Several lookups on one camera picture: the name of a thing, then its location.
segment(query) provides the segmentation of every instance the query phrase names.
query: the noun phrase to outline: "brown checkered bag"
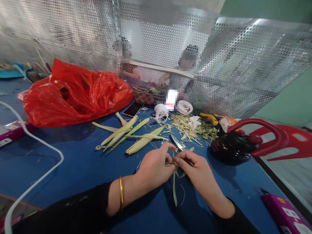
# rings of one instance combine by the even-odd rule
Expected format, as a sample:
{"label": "brown checkered bag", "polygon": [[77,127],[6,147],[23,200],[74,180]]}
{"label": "brown checkered bag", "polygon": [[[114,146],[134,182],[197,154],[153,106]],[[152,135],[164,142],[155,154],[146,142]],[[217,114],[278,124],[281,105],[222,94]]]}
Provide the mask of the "brown checkered bag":
{"label": "brown checkered bag", "polygon": [[134,100],[139,103],[143,103],[146,105],[153,105],[155,102],[155,98],[152,95],[145,93],[138,93],[134,96]]}

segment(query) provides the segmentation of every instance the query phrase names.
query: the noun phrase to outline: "red kettle handle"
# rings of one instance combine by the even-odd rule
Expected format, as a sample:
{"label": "red kettle handle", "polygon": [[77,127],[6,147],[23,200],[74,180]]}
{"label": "red kettle handle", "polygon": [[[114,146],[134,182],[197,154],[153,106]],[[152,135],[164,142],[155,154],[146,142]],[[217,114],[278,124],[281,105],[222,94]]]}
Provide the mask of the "red kettle handle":
{"label": "red kettle handle", "polygon": [[287,145],[287,143],[288,143],[287,133],[284,130],[278,128],[275,124],[273,124],[269,121],[263,120],[263,119],[241,120],[237,124],[229,127],[227,133],[233,132],[242,126],[244,126],[246,124],[251,124],[251,123],[252,124],[254,124],[254,123],[260,124],[260,125],[264,126],[264,127],[268,128],[269,130],[271,130],[275,135],[275,144],[273,144],[269,147],[266,147],[264,149],[257,150],[256,152],[252,153],[253,156],[267,155],[267,154],[272,153],[278,149],[281,149]]}

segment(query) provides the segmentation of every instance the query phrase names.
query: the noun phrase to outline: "black shirt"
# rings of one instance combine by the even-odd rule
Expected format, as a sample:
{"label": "black shirt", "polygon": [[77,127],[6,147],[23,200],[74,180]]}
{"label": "black shirt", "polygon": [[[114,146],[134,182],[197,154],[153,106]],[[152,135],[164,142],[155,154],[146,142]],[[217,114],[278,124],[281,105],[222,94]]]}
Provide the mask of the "black shirt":
{"label": "black shirt", "polygon": [[[110,185],[111,182],[105,183],[60,200],[17,223],[13,233],[99,234],[112,218],[106,213]],[[236,205],[235,214],[230,219],[216,214],[214,217],[221,233],[259,233]]]}

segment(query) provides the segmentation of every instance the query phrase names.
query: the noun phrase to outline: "bracelet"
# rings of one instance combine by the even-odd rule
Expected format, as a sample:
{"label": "bracelet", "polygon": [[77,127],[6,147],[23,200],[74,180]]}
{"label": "bracelet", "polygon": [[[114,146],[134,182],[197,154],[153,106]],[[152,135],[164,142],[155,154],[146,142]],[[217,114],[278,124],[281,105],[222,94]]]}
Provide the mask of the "bracelet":
{"label": "bracelet", "polygon": [[124,206],[124,192],[123,192],[123,181],[121,180],[121,175],[119,176],[119,180],[120,180],[120,212],[123,210],[123,206]]}

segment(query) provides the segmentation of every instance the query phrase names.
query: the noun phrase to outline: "blue tabletop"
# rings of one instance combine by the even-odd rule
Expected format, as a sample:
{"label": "blue tabletop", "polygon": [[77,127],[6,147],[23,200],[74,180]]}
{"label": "blue tabletop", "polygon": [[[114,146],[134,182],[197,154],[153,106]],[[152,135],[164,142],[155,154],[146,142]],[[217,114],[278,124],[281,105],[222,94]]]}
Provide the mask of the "blue tabletop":
{"label": "blue tabletop", "polygon": [[[1,101],[12,105],[22,117],[26,117],[22,104],[17,101],[18,92],[30,87],[28,81],[9,79],[0,81],[0,92],[7,93]],[[140,118],[150,117],[152,109],[140,111]],[[0,107],[0,123],[15,121],[10,110]],[[117,117],[109,115],[96,120],[97,123],[121,127]],[[136,135],[151,129],[141,128]],[[47,178],[39,183],[24,199],[34,206],[46,208],[60,199],[83,192],[104,182],[134,174],[144,155],[154,149],[148,144],[137,154],[128,156],[125,151],[134,142],[127,139],[108,156],[101,156],[102,150],[94,149],[110,132],[99,129],[91,123],[52,129],[38,129],[34,135],[60,149],[64,154],[63,163]],[[153,140],[156,147],[161,140]],[[261,233],[279,233],[276,224],[265,208],[260,196],[260,188],[284,197],[273,181],[254,159],[240,166],[224,165],[207,153],[207,146],[195,147],[195,152],[204,156],[214,173],[223,193],[231,198]],[[190,149],[194,144],[186,143]],[[0,149],[0,193],[18,198],[32,182],[39,179],[53,167],[60,157],[58,153],[25,136]],[[216,233],[216,223],[212,214],[187,177],[176,178],[175,207],[172,191],[173,177],[158,189],[129,205],[116,219],[111,233]],[[181,206],[185,190],[185,199]]]}

